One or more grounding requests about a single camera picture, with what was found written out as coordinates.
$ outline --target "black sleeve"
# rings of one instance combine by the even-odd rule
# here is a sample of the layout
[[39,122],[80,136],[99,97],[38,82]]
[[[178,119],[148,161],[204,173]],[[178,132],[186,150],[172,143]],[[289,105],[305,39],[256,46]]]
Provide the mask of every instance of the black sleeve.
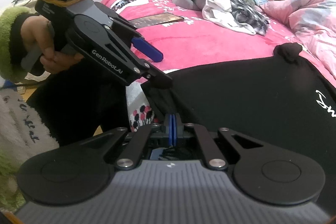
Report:
[[24,47],[23,40],[21,37],[21,27],[23,22],[31,16],[37,14],[23,13],[19,15],[14,23],[12,24],[10,37],[9,37],[9,53],[10,53],[10,62],[12,65],[18,65],[21,63],[22,58],[27,55],[27,50]]

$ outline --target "plaid shirt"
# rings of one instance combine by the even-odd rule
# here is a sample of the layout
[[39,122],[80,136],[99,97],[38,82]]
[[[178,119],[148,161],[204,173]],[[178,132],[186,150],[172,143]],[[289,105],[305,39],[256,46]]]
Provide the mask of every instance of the plaid shirt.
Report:
[[257,34],[265,35],[268,30],[268,20],[257,10],[247,5],[243,0],[230,0],[232,15],[238,23],[247,23]]

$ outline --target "hand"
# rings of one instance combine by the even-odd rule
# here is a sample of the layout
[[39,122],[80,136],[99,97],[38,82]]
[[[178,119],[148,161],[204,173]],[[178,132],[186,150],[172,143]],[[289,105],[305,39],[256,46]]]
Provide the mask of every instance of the hand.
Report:
[[56,74],[67,70],[78,63],[84,57],[76,53],[74,56],[56,52],[54,50],[53,38],[48,30],[49,21],[43,16],[28,17],[21,27],[21,37],[27,51],[31,50],[35,43],[38,43],[43,56],[40,61],[46,71]]

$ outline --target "green fuzzy sleeve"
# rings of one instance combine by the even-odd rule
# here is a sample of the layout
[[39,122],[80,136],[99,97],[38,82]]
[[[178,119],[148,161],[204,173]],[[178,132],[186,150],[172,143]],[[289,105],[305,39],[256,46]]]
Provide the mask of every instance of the green fuzzy sleeve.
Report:
[[24,79],[27,72],[21,66],[13,66],[11,64],[11,55],[9,53],[11,27],[17,16],[29,11],[30,9],[27,7],[12,7],[6,9],[0,16],[0,76],[14,83]]
[[15,212],[25,204],[25,199],[20,190],[12,189],[9,181],[15,181],[18,165],[10,160],[3,151],[0,150],[0,211],[8,210]]

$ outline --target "pink bedsheet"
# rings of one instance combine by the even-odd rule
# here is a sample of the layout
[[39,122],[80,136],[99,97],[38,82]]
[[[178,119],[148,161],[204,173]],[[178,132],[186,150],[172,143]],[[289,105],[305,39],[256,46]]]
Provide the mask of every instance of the pink bedsheet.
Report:
[[[103,0],[110,7],[116,0]],[[273,56],[276,45],[300,41],[284,25],[270,19],[266,36],[248,35],[222,28],[202,18],[201,11],[186,10],[171,0],[149,0],[148,4],[128,7],[121,15],[134,18],[170,12],[183,16],[184,22],[168,23],[141,28],[138,31],[153,46],[164,54],[164,59],[155,66],[161,70],[183,69],[197,65],[232,60],[243,60]],[[136,49],[138,57],[149,60]],[[318,68],[323,76],[336,87],[336,80],[323,64],[311,54],[302,51],[302,57]]]

